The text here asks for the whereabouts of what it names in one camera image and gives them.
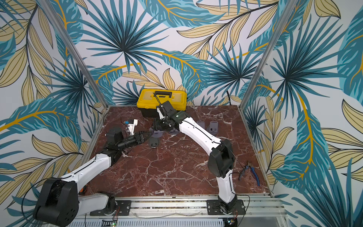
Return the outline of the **dark grey stand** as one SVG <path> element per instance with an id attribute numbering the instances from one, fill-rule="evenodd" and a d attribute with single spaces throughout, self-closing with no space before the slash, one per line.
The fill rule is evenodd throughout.
<path id="1" fill-rule="evenodd" d="M 152 133 L 152 136 L 148 140 L 149 146 L 151 148 L 156 148 L 160 145 L 160 139 L 162 138 L 164 131 L 155 131 L 152 128 L 150 128 L 149 131 Z"/>

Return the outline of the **lavender stand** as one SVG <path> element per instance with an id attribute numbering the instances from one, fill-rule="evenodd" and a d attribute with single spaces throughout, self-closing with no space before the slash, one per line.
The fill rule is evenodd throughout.
<path id="1" fill-rule="evenodd" d="M 217 136 L 218 134 L 218 122 L 217 121 L 211 121 L 208 126 L 208 132 L 214 136 Z"/>
<path id="2" fill-rule="evenodd" d="M 198 124 L 201 128 L 205 129 L 205 122 L 203 122 L 203 121 L 198 121 L 198 122 L 197 122 L 197 124 Z"/>

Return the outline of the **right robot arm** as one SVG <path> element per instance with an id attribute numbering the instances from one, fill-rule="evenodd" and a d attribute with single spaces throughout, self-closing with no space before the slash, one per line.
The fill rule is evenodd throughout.
<path id="1" fill-rule="evenodd" d="M 205 150 L 209 156 L 208 168 L 216 176 L 218 184 L 219 210 L 224 214 L 232 213 L 237 203 L 237 195 L 232 180 L 235 156 L 231 142 L 212 135 L 197 124 L 188 113 L 174 109 L 169 101 L 159 104 L 157 112 L 159 119 L 154 121 L 154 130 L 176 129 L 189 136 Z"/>

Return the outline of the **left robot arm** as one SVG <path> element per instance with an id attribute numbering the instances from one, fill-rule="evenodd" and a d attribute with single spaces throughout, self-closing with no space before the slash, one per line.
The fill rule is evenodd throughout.
<path id="1" fill-rule="evenodd" d="M 122 132 L 113 131 L 112 140 L 87 163 L 60 178 L 47 179 L 37 200 L 33 218 L 59 227 L 66 227 L 77 216 L 93 211 L 115 209 L 114 196 L 97 193 L 79 196 L 79 192 L 92 179 L 116 164 L 123 151 L 145 143 L 152 136 L 150 131 L 139 131 L 124 138 Z"/>

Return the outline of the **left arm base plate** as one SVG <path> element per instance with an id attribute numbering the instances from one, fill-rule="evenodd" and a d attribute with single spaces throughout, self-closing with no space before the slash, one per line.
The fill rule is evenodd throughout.
<path id="1" fill-rule="evenodd" d="M 115 200 L 102 210 L 90 212 L 90 216 L 129 216 L 130 208 L 131 200 Z"/>

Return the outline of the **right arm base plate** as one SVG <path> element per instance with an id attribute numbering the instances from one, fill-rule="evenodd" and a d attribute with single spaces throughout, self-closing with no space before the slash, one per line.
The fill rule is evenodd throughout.
<path id="1" fill-rule="evenodd" d="M 225 203 L 222 200 L 207 200 L 208 215 L 244 215 L 246 207 L 243 200 L 234 200 L 230 203 Z"/>

